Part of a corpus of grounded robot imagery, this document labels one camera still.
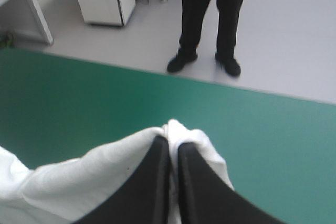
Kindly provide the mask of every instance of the green floor mat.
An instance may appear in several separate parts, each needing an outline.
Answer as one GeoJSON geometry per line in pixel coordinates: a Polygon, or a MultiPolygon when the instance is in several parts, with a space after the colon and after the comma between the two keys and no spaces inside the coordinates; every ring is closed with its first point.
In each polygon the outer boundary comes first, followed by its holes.
{"type": "Polygon", "coordinates": [[[0,145],[30,168],[171,118],[202,129],[236,190],[263,210],[288,223],[336,223],[336,106],[0,51],[0,145]]]}

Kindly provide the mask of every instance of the white fabric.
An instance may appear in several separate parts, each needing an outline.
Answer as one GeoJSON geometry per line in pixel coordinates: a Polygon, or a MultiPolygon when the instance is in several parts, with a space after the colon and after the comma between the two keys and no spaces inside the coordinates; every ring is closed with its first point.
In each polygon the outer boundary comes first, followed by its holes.
{"type": "Polygon", "coordinates": [[[0,223],[68,224],[109,198],[131,176],[155,136],[167,138],[173,163],[169,223],[181,223],[177,205],[177,149],[194,142],[200,154],[232,189],[224,159],[200,130],[187,130],[176,120],[120,141],[101,145],[82,158],[29,170],[0,147],[0,223]]]}

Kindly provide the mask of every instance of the desk leg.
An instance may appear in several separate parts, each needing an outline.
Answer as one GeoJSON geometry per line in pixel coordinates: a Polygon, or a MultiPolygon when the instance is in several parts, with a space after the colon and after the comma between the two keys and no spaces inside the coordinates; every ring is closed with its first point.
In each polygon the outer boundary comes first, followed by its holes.
{"type": "Polygon", "coordinates": [[[41,7],[37,0],[27,0],[29,3],[30,9],[35,17],[36,23],[39,26],[39,30],[41,32],[41,35],[44,38],[44,41],[48,43],[49,45],[53,44],[54,39],[51,36],[49,27],[47,25],[47,22],[44,18],[44,15],[42,13],[41,7]]]}

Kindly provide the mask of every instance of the black trousers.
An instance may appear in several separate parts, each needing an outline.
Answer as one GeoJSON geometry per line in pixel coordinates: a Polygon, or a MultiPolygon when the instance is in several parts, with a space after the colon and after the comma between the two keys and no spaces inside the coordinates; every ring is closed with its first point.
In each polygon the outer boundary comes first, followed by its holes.
{"type": "MultiPolygon", "coordinates": [[[[180,51],[185,55],[196,52],[201,39],[204,14],[210,0],[182,0],[182,34],[180,51]]],[[[233,57],[240,7],[243,0],[217,0],[219,25],[217,52],[225,57],[233,57]]]]}

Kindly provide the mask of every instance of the gray floor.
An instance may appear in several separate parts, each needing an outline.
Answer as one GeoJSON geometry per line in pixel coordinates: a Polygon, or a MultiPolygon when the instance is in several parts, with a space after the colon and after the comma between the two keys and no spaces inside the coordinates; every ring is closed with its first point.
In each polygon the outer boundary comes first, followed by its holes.
{"type": "MultiPolygon", "coordinates": [[[[85,25],[77,0],[39,0],[55,43],[21,47],[166,73],[181,32],[181,0],[138,3],[125,28],[85,25]]],[[[253,90],[336,103],[336,0],[245,0],[236,57],[242,76],[215,64],[215,0],[204,20],[199,60],[179,75],[253,90]]]]}

